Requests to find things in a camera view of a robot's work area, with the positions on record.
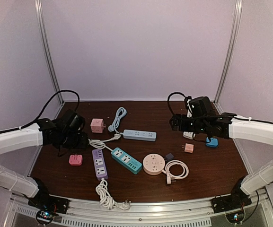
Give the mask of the grey usb charger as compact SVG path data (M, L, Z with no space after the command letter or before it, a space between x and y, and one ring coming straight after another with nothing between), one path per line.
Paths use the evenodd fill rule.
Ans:
M174 156L171 153L165 155L164 157L165 162L172 161L173 159L174 159Z

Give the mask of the pink cube socket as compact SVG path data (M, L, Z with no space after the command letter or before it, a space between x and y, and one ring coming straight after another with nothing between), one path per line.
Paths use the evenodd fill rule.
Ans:
M106 124L102 118L93 118L90 124L92 133L103 133Z

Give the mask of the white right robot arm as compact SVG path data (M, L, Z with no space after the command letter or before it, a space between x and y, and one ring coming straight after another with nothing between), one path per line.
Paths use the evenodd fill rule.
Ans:
M235 113L217 114L206 96L192 99L184 97L186 114L176 114L170 109L172 117L169 120L174 131L186 131L193 134L206 134L223 139L241 139L264 143L273 146L273 122L243 117ZM273 160L259 170L243 177L232 195L228 197L230 208L237 209L256 190L273 183Z

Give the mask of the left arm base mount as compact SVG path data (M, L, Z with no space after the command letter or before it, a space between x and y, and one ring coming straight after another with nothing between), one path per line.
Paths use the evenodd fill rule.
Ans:
M37 194L33 198L28 199L28 205L38 209L35 219L38 224L46 226L51 224L55 218L59 218L61 214L66 214L69 200L61 197L51 196L49 194Z

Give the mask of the round pink power socket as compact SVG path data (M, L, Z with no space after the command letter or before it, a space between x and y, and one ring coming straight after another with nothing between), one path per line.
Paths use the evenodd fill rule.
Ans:
M149 175L159 175L165 167L165 160L159 154L148 154L142 162L143 170Z

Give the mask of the teal usb power strip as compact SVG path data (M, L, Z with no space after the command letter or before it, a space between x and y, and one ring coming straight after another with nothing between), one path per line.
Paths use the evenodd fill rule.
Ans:
M135 158L131 157L129 154L124 152L120 148L115 148L111 151L111 156L114 160L124 166L127 170L133 174L138 174L142 169L142 164Z

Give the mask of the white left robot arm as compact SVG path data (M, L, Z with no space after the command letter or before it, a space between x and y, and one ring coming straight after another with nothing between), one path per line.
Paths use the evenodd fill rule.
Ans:
M36 119L26 126L0 131L0 155L45 145L56 149L85 149L88 145L88 136L83 131L85 124L82 116L67 110L59 119ZM0 187L34 198L43 210L53 206L53 200L41 180L23 176L1 165Z

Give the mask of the purple power strip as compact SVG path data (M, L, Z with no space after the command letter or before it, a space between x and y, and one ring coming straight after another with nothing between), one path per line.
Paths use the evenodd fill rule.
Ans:
M96 178L101 181L102 179L108 179L108 173L106 169L105 159L103 151L101 149L92 150L92 158L94 163Z

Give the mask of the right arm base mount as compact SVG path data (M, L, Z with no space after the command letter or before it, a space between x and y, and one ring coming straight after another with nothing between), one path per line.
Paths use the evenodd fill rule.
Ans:
M245 206L251 205L249 196L217 195L211 200L214 213L224 213L227 221L231 224L241 224L245 219Z

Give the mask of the small pink plug adapter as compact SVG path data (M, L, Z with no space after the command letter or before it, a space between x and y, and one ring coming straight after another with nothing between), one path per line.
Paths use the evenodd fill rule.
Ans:
M184 145L182 145L182 151L192 154L194 151L194 144L185 143Z

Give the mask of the blue plug adapter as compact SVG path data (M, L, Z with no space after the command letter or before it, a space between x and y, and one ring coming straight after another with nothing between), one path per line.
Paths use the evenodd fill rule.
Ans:
M211 147L211 148L216 148L218 147L218 139L217 138L206 138L206 146Z

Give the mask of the white plug adapter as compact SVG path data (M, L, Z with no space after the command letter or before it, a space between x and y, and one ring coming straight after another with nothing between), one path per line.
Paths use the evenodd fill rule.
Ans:
M183 137L187 138L187 139L190 139L190 140L193 140L194 139L194 133L185 131L185 132L183 132Z

